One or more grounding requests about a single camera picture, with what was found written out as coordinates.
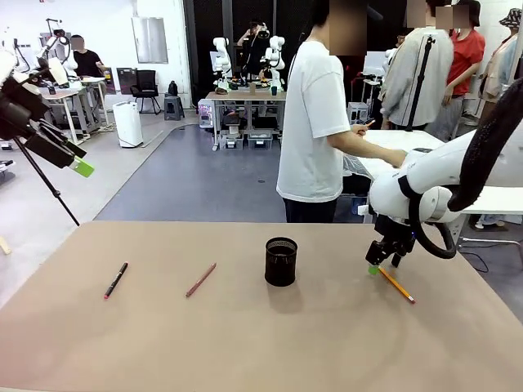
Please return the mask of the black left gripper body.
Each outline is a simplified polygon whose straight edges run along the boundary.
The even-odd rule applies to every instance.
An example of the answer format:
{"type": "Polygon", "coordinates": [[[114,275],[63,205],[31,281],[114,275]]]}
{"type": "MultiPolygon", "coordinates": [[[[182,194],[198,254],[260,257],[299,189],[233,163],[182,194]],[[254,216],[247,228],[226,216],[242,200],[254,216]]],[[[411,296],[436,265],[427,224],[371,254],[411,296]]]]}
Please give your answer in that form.
{"type": "Polygon", "coordinates": [[[1,88],[1,139],[11,140],[16,136],[29,139],[36,133],[32,123],[44,119],[48,109],[39,94],[8,77],[1,88]]]}

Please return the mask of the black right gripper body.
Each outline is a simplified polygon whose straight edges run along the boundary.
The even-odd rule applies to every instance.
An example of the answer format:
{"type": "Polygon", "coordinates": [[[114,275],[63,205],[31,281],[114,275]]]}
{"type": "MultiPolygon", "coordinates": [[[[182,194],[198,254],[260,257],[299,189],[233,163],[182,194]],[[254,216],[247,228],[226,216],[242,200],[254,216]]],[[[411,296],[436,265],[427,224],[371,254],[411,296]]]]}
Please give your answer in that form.
{"type": "Polygon", "coordinates": [[[374,229],[383,236],[382,241],[393,247],[393,253],[405,256],[413,250],[415,235],[409,222],[397,222],[388,216],[378,215],[374,229]]]}

